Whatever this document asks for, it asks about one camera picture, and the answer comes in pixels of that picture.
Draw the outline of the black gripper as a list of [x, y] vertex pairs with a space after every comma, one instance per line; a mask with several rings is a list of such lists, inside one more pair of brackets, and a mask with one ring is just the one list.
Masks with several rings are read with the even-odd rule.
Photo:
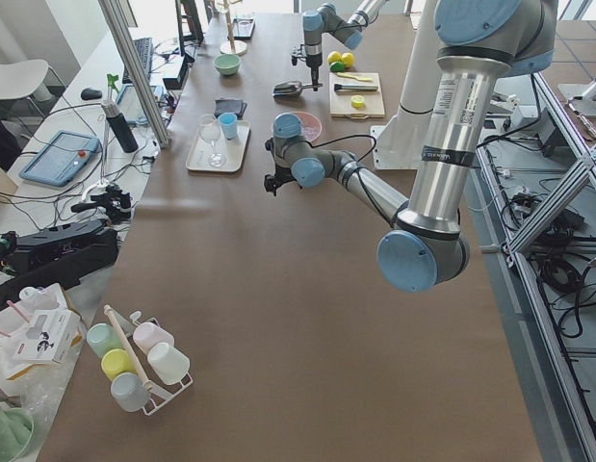
[[274, 172], [264, 175], [263, 185], [267, 193], [277, 194], [277, 190], [283, 185], [296, 182], [296, 178], [292, 174], [289, 167], [282, 167], [278, 164], [274, 165]]
[[320, 66], [323, 64], [323, 50], [320, 45], [301, 44], [291, 52], [291, 63], [296, 66], [304, 62], [310, 69], [311, 86], [313, 90], [321, 87]]

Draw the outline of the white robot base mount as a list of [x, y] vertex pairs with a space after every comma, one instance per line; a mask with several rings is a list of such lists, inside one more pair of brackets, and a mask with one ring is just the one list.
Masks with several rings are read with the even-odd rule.
[[415, 169], [420, 162], [441, 78], [436, 62], [439, 38], [433, 22], [436, 4], [435, 0], [425, 3], [397, 113], [386, 125], [371, 127], [376, 136], [377, 169]]

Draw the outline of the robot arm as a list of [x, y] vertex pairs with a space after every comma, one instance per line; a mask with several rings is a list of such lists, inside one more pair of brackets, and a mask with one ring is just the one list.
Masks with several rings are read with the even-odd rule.
[[343, 19], [332, 3], [323, 3], [316, 10], [301, 15], [302, 44], [291, 52], [292, 65], [303, 61], [310, 70], [310, 87], [317, 91], [320, 67], [323, 65], [323, 35], [330, 34], [350, 50], [354, 50], [363, 39], [363, 32], [374, 24], [385, 1], [362, 1], [349, 19]]
[[429, 117], [411, 194], [396, 191], [348, 151], [313, 146], [289, 113], [272, 125], [266, 147], [275, 172], [265, 177], [265, 189], [334, 179], [388, 222], [377, 261], [393, 286], [421, 292], [455, 278], [470, 257], [459, 202], [495, 84], [547, 68], [556, 26], [554, 1], [428, 2], [407, 73], [409, 81], [425, 76], [419, 93]]

